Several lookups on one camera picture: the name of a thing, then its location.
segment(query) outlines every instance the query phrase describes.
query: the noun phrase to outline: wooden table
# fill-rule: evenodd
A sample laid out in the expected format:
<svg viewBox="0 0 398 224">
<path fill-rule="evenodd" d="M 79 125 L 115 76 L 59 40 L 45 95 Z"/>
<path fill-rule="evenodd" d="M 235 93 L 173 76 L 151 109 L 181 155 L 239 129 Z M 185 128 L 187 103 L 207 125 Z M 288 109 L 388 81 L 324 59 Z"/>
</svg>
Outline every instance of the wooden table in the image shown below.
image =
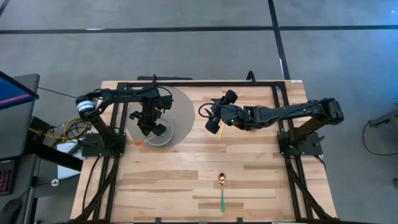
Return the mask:
<svg viewBox="0 0 398 224">
<path fill-rule="evenodd" d="M 117 81 L 103 82 L 102 88 L 116 89 Z M 235 222 L 293 221 L 294 212 L 284 158 L 279 153 L 277 124 L 257 131 L 224 126 L 221 139 L 205 129 L 206 118 L 197 110 L 211 98 L 234 90 L 237 105 L 274 108 L 270 87 L 176 87 L 193 102 L 195 122 L 188 136 L 170 149 L 127 145 L 120 159 L 113 202 L 112 222 Z M 286 81 L 290 104 L 307 101 L 301 82 Z M 279 92 L 280 104 L 283 105 Z M 102 115 L 109 124 L 112 106 Z M 308 118 L 295 119 L 296 126 Z M 84 161 L 71 218 L 81 213 L 83 194 L 96 158 Z M 324 167 L 313 156 L 302 156 L 309 191 L 327 213 L 336 216 Z M 102 159 L 94 169 L 86 205 L 98 188 Z M 220 212 L 221 189 L 218 176 L 227 177 L 224 187 L 226 211 Z M 106 192 L 101 204 L 104 217 Z M 298 190 L 302 216 L 305 207 Z"/>
</svg>

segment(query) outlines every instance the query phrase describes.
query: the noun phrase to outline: spoon with green handle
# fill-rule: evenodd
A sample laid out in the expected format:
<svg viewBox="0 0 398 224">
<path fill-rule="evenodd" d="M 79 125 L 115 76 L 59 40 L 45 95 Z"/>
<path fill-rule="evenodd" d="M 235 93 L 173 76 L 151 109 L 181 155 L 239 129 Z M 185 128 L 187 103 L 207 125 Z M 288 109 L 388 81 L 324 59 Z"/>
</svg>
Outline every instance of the spoon with green handle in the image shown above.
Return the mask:
<svg viewBox="0 0 398 224">
<path fill-rule="evenodd" d="M 226 177 L 224 173 L 221 173 L 218 177 L 218 182 L 221 184 L 221 212 L 225 212 L 225 203 L 224 203 L 224 184 L 226 182 Z"/>
</svg>

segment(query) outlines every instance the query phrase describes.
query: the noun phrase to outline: green handle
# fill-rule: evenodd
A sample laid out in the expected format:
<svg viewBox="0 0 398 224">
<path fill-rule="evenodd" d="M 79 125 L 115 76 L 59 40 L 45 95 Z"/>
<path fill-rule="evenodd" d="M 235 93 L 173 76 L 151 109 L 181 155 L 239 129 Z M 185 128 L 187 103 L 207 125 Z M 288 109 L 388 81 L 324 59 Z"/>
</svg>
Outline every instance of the green handle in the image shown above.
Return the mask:
<svg viewBox="0 0 398 224">
<path fill-rule="evenodd" d="M 225 212 L 224 188 L 221 188 L 221 212 Z"/>
</svg>

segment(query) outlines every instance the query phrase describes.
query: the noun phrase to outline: black desk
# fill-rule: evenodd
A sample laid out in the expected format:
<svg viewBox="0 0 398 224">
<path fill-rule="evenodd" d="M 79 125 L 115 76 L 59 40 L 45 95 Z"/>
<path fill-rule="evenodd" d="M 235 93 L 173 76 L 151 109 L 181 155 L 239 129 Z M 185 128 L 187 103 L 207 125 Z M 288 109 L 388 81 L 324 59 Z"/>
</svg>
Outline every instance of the black desk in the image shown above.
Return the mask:
<svg viewBox="0 0 398 224">
<path fill-rule="evenodd" d="M 38 74 L 22 75 L 13 77 L 15 80 L 37 92 L 40 76 Z M 35 185 L 34 177 L 38 176 L 38 170 L 35 171 L 35 165 L 38 156 L 42 159 L 55 162 L 65 167 L 78 170 L 82 161 L 58 152 L 56 149 L 44 146 L 37 142 L 27 142 L 30 122 L 32 120 L 32 112 L 34 101 L 24 103 L 22 105 L 13 106 L 0 110 L 0 159 L 15 159 L 16 169 L 14 174 L 14 186 L 12 194 L 0 196 L 0 209 L 14 198 L 19 198 L 23 193 Z M 35 189 L 24 194 L 22 199 L 22 209 L 19 212 L 16 224 L 29 223 L 35 215 L 35 206 L 37 196 Z"/>
</svg>

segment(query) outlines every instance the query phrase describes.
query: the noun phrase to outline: monitor screen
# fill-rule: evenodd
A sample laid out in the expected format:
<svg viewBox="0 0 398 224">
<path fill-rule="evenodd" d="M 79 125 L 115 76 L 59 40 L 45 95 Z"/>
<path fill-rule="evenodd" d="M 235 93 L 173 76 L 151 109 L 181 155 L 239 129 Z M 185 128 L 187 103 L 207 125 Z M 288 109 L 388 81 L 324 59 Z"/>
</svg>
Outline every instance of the monitor screen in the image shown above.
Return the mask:
<svg viewBox="0 0 398 224">
<path fill-rule="evenodd" d="M 4 73 L 0 75 L 0 110 L 36 100 L 36 96 L 12 78 L 5 77 Z"/>
</svg>

